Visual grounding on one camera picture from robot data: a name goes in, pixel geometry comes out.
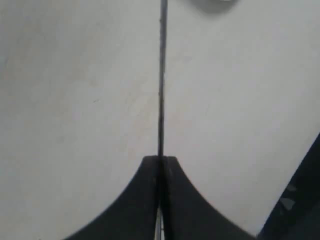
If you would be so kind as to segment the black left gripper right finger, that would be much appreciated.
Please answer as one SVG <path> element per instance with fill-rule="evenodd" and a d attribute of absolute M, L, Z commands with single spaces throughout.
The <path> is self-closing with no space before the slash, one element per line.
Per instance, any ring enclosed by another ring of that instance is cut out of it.
<path fill-rule="evenodd" d="M 202 197 L 176 157 L 162 157 L 160 182 L 160 207 L 166 240 L 255 239 Z"/>

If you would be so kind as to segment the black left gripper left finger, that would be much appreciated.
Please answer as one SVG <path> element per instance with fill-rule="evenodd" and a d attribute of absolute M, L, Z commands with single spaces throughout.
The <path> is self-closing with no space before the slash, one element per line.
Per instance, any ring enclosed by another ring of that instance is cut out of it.
<path fill-rule="evenodd" d="M 160 158 L 145 156 L 119 197 L 68 240 L 153 240 L 159 206 Z"/>

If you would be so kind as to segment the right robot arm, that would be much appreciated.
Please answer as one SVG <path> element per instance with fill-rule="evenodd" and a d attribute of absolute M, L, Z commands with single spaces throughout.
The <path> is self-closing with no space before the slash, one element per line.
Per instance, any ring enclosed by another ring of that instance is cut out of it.
<path fill-rule="evenodd" d="M 320 203 L 320 137 L 317 136 L 271 211 L 258 240 L 282 240 Z"/>

